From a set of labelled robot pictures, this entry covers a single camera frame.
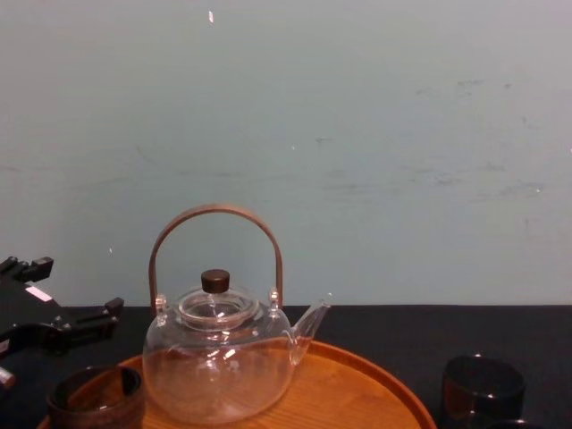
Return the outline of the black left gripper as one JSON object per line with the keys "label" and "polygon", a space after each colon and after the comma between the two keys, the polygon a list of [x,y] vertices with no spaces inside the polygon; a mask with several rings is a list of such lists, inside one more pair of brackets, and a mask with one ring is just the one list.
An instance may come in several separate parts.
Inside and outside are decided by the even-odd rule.
{"label": "black left gripper", "polygon": [[103,306],[83,309],[74,315],[64,313],[51,296],[26,284],[48,278],[53,265],[51,257],[30,263],[8,257],[1,262],[2,358],[28,348],[62,355],[114,335],[123,299],[114,298]]}

